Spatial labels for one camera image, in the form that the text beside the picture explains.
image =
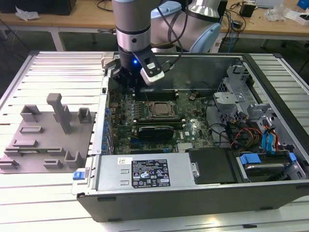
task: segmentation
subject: label sticker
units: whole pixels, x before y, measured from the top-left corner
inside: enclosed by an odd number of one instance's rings
[[[132,160],[132,157],[118,158],[117,164],[131,164]]]
[[[170,186],[167,159],[132,161],[132,187],[137,189],[165,186]]]

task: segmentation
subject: gray plastic post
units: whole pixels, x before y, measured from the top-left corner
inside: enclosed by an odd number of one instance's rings
[[[67,151],[64,161],[68,164],[69,168],[80,168],[83,165],[83,158],[79,151],[76,152],[76,156],[72,157],[69,151]]]
[[[25,105],[20,115],[23,117],[25,122],[37,122],[34,115],[41,114],[36,105]]]
[[[80,123],[91,123],[92,122],[89,108],[79,108],[77,116],[78,116]]]
[[[64,133],[69,134],[71,131],[70,117],[65,113],[61,99],[62,96],[60,93],[50,93],[47,97],[47,103],[53,107]]]

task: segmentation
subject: paper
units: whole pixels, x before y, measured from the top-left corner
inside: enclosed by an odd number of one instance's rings
[[[15,15],[19,18],[21,18],[22,20],[28,21],[28,19],[38,19],[39,14],[37,12],[28,12],[28,11],[22,11],[20,9],[16,8],[16,13]]]
[[[289,18],[291,20],[295,20],[296,17],[300,16],[300,12],[297,12],[297,11],[287,11],[287,12],[284,12],[284,17],[286,18]]]

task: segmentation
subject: gray base plate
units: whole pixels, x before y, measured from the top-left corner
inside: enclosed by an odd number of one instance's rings
[[[17,132],[14,135],[9,147],[13,147],[12,144],[15,140],[36,140],[38,145],[36,148],[56,148],[63,147],[64,150],[69,151],[70,154],[75,157],[76,152],[79,151],[83,158],[81,167],[84,167],[86,162],[86,156],[88,153],[89,142],[92,134],[92,128],[94,124],[95,113],[91,113],[92,123],[81,124],[77,117],[77,112],[71,112],[71,127],[70,134],[65,134],[61,128],[60,123],[57,123],[54,116],[54,112],[41,112],[40,115],[35,115],[37,123],[26,123],[22,121]],[[43,128],[42,133],[21,134],[19,131],[22,127],[29,126],[41,126]],[[2,169],[0,173],[14,174],[14,173],[72,173],[76,168],[70,169],[67,163],[64,161],[63,156],[51,156],[47,153],[26,153],[23,156],[11,156],[1,159],[15,160],[19,163],[17,169]],[[63,164],[61,169],[46,169],[44,159],[59,159]]]

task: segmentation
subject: motherboard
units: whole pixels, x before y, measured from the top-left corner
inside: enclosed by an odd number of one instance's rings
[[[172,95],[110,92],[115,155],[180,153],[214,146],[204,117],[205,98],[193,98],[190,92]]]

